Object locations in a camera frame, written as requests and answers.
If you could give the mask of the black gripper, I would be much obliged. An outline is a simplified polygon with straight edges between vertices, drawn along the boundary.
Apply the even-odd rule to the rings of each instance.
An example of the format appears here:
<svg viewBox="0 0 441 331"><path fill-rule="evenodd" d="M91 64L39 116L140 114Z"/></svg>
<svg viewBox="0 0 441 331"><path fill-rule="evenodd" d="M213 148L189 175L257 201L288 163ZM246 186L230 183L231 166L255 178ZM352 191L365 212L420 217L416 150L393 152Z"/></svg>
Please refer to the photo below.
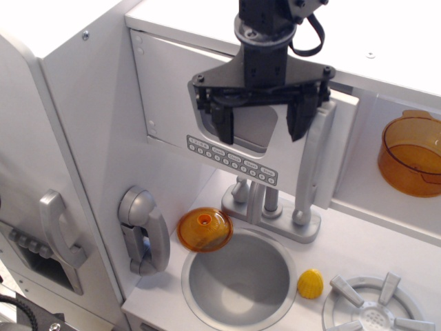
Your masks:
<svg viewBox="0 0 441 331"><path fill-rule="evenodd" d="M335 75L334 67L291 57L286 48L241 46L231 61L194 75L192 102L205 112L211 106L217 137L228 145L234 143L233 108L286 104L289 135L297 141L329 99L328 82Z"/></svg>

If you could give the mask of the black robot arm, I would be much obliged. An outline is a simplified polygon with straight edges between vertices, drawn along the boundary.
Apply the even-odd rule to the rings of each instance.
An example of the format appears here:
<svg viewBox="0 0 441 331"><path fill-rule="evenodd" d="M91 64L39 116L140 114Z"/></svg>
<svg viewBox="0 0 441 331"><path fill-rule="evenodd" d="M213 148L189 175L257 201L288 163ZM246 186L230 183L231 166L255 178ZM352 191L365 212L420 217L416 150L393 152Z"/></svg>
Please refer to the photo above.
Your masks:
<svg viewBox="0 0 441 331"><path fill-rule="evenodd" d="M292 141L306 134L330 98L331 66L306 61L318 54L325 31L314 12L326 1L240 1L234 34L240 50L229 62L194 75L198 110L212 117L218 138L234 142L233 110L287 106Z"/></svg>

